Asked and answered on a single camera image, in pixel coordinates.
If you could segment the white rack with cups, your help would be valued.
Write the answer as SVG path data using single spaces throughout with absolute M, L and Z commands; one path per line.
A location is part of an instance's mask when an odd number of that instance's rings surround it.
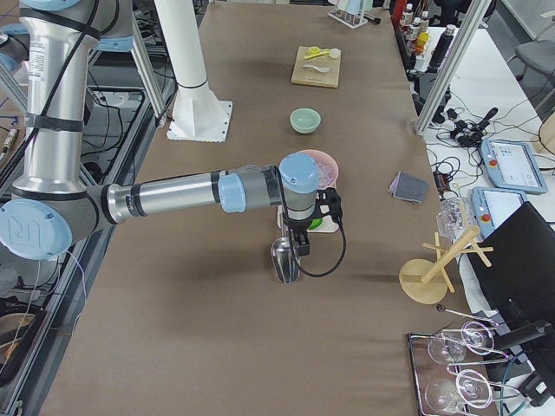
M 328 12 L 328 16 L 351 29 L 357 29 L 367 23 L 379 25 L 382 19 L 369 14 L 372 5 L 372 1 L 338 0 L 333 3 L 333 9 Z

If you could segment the wooden cutting board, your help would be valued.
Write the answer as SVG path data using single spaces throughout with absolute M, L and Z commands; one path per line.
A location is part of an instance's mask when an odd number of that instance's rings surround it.
M 342 51 L 299 46 L 291 83 L 305 86 L 338 88 Z

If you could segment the upper teach pendant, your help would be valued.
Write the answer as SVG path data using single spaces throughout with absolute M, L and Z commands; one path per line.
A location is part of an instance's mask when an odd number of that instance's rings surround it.
M 530 194 L 547 193 L 545 179 L 525 142 L 487 139 L 481 142 L 479 150 L 495 186 Z

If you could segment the wine glass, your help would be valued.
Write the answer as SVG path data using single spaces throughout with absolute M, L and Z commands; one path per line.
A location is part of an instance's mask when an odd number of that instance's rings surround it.
M 460 371 L 454 380 L 437 379 L 425 390 L 428 406 L 441 415 L 475 415 L 493 401 L 493 391 L 486 378 L 475 370 Z
M 444 329 L 428 343 L 430 358 L 439 364 L 455 364 L 468 353 L 485 356 L 493 348 L 493 331 L 477 321 L 464 323 L 460 329 Z

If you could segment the lower wine glass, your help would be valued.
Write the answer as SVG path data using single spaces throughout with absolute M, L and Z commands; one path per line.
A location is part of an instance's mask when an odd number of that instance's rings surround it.
M 425 390 L 428 406 L 441 415 L 475 415 L 493 401 L 493 391 L 486 378 L 475 370 L 460 371 L 454 380 L 437 379 Z

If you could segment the black water bottle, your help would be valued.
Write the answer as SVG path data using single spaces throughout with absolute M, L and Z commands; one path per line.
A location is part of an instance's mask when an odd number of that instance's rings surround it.
M 441 67 L 441 64 L 443 63 L 449 47 L 454 39 L 455 31 L 456 26 L 453 24 L 448 24 L 441 34 L 428 64 L 429 72 L 436 73 Z

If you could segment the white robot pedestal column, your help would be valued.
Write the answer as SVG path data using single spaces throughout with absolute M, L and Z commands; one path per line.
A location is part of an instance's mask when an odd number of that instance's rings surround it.
M 167 138 L 225 142 L 232 103 L 219 100 L 210 89 L 193 3 L 156 0 L 154 4 L 178 84 Z

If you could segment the yellow measuring spoon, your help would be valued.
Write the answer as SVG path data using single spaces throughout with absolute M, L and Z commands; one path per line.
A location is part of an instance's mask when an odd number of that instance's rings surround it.
M 326 56 L 329 53 L 330 51 L 328 49 L 321 49 L 317 46 L 312 46 L 306 49 L 304 59 L 305 60 L 314 59 L 316 57 Z

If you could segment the grey folded cloth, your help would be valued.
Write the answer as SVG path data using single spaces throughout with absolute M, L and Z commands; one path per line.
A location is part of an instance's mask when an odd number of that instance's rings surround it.
M 394 198 L 421 205 L 426 197 L 430 183 L 405 172 L 398 172 L 389 186 Z

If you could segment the white ceramic spoon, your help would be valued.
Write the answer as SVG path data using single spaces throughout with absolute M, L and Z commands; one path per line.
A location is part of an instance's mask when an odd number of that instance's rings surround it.
M 330 68 L 329 67 L 320 67 L 317 65 L 313 65 L 313 64 L 304 64 L 302 66 L 303 69 L 308 69 L 308 70 L 312 70 L 315 71 L 319 74 L 327 74 L 330 72 Z

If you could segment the metal ice scoop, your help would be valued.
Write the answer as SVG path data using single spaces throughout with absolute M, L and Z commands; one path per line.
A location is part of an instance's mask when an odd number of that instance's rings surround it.
M 285 284 L 297 281 L 300 275 L 287 237 L 280 237 L 271 246 L 271 259 L 277 278 Z

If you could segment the light green ceramic bowl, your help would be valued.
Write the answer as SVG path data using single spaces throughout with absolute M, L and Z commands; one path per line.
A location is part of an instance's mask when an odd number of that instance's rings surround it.
M 314 133 L 321 123 L 318 111 L 302 107 L 293 110 L 290 114 L 290 124 L 294 131 L 300 134 Z

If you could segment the white measuring spoon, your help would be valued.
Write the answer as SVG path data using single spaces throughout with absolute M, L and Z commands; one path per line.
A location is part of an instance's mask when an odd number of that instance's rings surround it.
M 328 56 L 330 59 L 336 60 L 339 59 L 341 56 L 340 49 L 328 49 L 323 52 L 325 56 Z

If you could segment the pink bowl of ice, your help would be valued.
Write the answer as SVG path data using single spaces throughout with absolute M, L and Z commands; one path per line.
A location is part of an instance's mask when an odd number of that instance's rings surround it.
M 328 187 L 336 186 L 339 168 L 335 160 L 329 154 L 316 149 L 305 149 L 301 150 L 300 153 L 307 154 L 315 160 L 319 171 L 319 189 L 323 190 Z

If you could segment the aluminium frame post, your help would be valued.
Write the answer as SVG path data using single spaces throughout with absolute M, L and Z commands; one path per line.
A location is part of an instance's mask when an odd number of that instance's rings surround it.
M 454 37 L 447 59 L 439 70 L 434 85 L 415 123 L 415 133 L 417 135 L 422 136 L 428 129 L 456 69 L 459 67 L 482 18 L 486 14 L 489 4 L 490 1 L 487 0 L 473 0 L 471 2 L 467 16 Z

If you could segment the teach pendant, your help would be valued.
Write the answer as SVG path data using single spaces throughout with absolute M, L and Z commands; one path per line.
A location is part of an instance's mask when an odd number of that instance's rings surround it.
M 499 228 L 527 201 L 524 192 L 477 186 L 471 192 L 471 204 L 483 238 Z
M 487 139 L 481 142 L 479 150 L 495 186 L 530 194 L 547 193 L 545 179 L 525 142 Z

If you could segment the upper wine glass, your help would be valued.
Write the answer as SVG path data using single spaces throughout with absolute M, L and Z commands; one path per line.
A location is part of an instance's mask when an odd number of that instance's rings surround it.
M 477 321 L 464 323 L 460 329 L 444 329 L 428 343 L 430 358 L 439 364 L 455 364 L 468 353 L 485 356 L 493 348 L 493 331 Z

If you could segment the green lime squeezer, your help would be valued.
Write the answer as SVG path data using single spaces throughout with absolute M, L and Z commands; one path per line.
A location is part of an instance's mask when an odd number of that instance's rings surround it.
M 315 230 L 316 228 L 318 228 L 321 224 L 323 223 L 323 220 L 321 218 L 315 218 L 311 221 L 311 224 L 309 226 L 309 230 Z

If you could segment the wooden mug tree stand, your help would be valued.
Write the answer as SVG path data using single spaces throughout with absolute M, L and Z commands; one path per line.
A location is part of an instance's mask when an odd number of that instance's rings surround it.
M 447 292 L 454 293 L 454 286 L 447 274 L 446 267 L 460 254 L 477 254 L 486 267 L 491 267 L 492 263 L 486 253 L 493 252 L 494 248 L 480 247 L 474 240 L 479 234 L 479 227 L 471 225 L 448 249 L 439 244 L 423 244 L 436 251 L 437 259 L 435 262 L 431 262 L 416 258 L 402 265 L 399 282 L 405 294 L 416 302 L 435 304 L 441 301 Z

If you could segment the black office chair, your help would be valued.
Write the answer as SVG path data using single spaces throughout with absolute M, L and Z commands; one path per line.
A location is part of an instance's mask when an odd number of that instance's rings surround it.
M 524 393 L 541 406 L 554 395 L 554 229 L 525 202 L 480 245 L 493 247 L 492 266 L 468 258 L 487 303 L 505 323 L 495 347 L 524 350 L 535 368 Z

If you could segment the beige plastic tray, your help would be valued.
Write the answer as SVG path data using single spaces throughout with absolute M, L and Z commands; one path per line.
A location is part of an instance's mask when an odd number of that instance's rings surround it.
M 323 223 L 313 233 L 335 233 L 343 224 L 343 210 L 341 207 L 341 197 L 336 192 L 336 187 L 328 187 L 317 191 L 317 201 L 321 204 L 315 208 L 315 218 L 321 218 Z

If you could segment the lower teach pendant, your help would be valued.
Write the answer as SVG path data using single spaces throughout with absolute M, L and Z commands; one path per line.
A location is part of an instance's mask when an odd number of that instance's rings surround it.
M 499 228 L 527 201 L 524 192 L 477 186 L 471 192 L 471 204 L 483 238 Z

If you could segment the clear plastic ice container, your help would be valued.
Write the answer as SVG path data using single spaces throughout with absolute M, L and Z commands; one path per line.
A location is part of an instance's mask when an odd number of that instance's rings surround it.
M 452 242 L 459 238 L 470 225 L 475 225 L 470 202 L 463 197 L 442 200 L 436 221 L 440 235 Z

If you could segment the metal glass rack tray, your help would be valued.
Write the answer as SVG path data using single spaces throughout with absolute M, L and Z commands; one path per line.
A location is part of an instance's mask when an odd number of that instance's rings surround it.
M 425 401 L 425 390 L 428 384 L 442 378 L 454 380 L 456 375 L 465 369 L 475 370 L 486 378 L 493 391 L 493 401 L 490 406 L 494 404 L 499 406 L 502 400 L 514 399 L 519 396 L 519 391 L 516 388 L 504 383 L 490 381 L 486 377 L 485 365 L 504 364 L 509 361 L 506 354 L 494 348 L 494 344 L 488 355 L 480 356 L 468 353 L 465 360 L 461 363 L 439 364 L 434 362 L 428 354 L 428 343 L 435 334 L 410 333 L 407 335 L 410 364 L 415 386 L 415 401 L 420 415 L 441 415 L 432 410 Z M 489 407 L 476 410 L 475 415 L 483 414 Z

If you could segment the grey office chair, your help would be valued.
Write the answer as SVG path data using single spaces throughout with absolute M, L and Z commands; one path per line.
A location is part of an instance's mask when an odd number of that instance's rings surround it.
M 516 80 L 521 82 L 526 71 L 531 68 L 543 75 L 547 82 L 554 81 L 554 41 L 538 40 L 520 44 L 514 50 L 513 58 L 518 58 L 524 68 Z

